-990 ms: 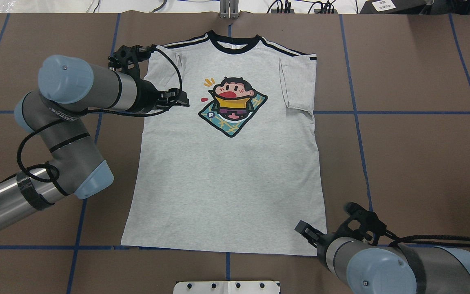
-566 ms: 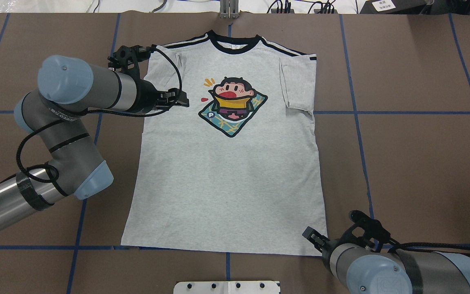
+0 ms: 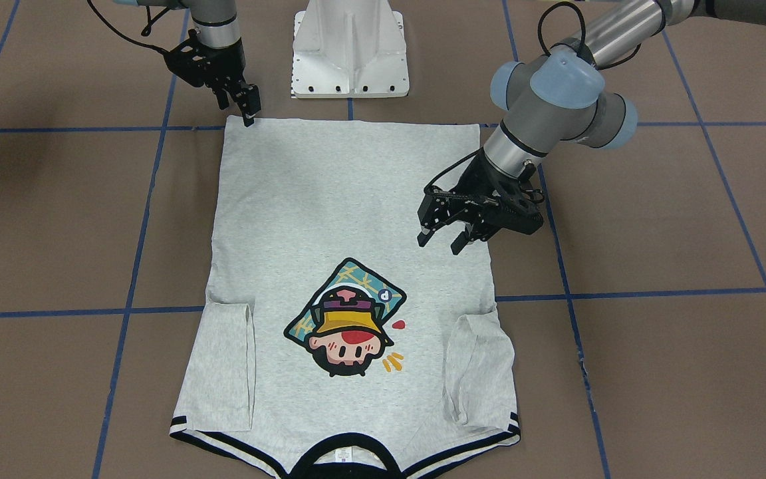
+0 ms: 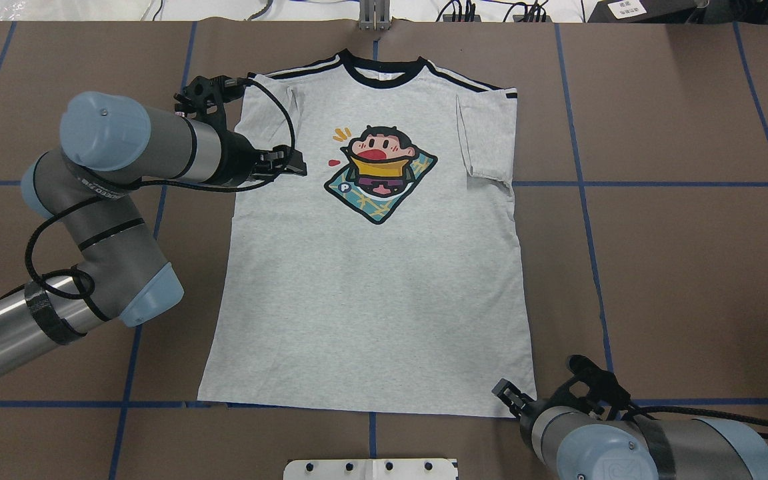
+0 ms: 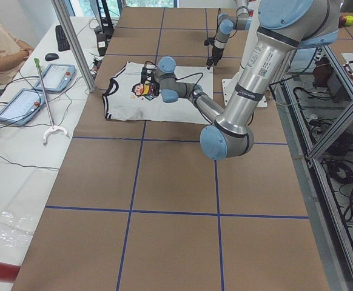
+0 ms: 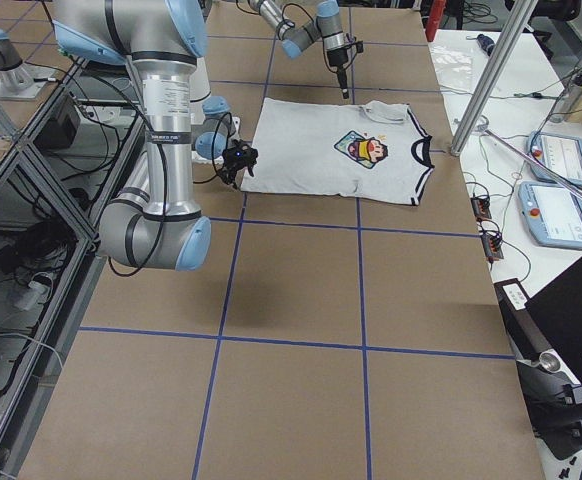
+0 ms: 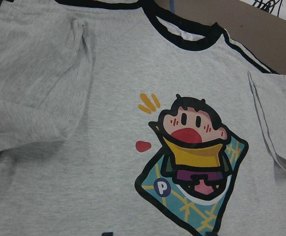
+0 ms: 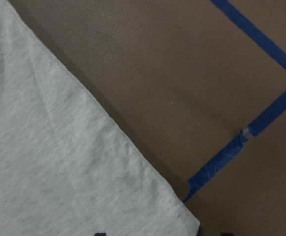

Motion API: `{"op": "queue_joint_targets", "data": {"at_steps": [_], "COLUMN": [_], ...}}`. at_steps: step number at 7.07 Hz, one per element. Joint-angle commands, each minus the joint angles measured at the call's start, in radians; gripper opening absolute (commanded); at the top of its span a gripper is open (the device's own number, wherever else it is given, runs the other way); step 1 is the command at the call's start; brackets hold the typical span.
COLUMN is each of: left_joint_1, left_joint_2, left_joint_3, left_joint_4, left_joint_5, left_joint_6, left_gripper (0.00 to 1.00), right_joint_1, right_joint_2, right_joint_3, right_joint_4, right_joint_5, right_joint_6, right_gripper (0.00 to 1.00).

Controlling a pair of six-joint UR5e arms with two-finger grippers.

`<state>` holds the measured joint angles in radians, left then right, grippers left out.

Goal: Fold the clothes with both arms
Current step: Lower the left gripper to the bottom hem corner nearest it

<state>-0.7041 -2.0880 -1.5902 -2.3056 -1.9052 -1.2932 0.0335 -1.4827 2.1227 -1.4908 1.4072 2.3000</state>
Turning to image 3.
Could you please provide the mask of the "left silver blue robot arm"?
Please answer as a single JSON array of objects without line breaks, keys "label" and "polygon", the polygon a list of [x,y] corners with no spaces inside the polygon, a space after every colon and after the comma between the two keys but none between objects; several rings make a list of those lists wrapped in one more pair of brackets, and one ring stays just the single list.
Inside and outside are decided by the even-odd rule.
[{"label": "left silver blue robot arm", "polygon": [[491,81],[491,97],[505,111],[498,127],[465,166],[450,189],[429,181],[418,209],[419,246],[454,222],[464,230],[453,254],[487,241],[499,230],[535,233],[544,224],[545,193],[531,180],[561,142],[594,149],[619,148],[638,126],[632,101],[605,91],[605,70],[629,61],[642,43],[690,17],[766,25],[766,1],[622,1],[580,30],[548,45],[532,63],[507,63]]}]

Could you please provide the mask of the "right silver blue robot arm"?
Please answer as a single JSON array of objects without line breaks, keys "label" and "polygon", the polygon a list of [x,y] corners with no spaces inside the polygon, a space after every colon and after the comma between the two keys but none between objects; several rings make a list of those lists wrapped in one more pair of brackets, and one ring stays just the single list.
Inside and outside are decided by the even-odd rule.
[{"label": "right silver blue robot arm", "polygon": [[259,89],[246,81],[246,58],[234,1],[127,1],[127,5],[167,10],[187,9],[193,21],[188,38],[170,51],[158,49],[171,73],[195,88],[207,87],[219,109],[231,104],[243,124],[253,125],[261,111]]}]

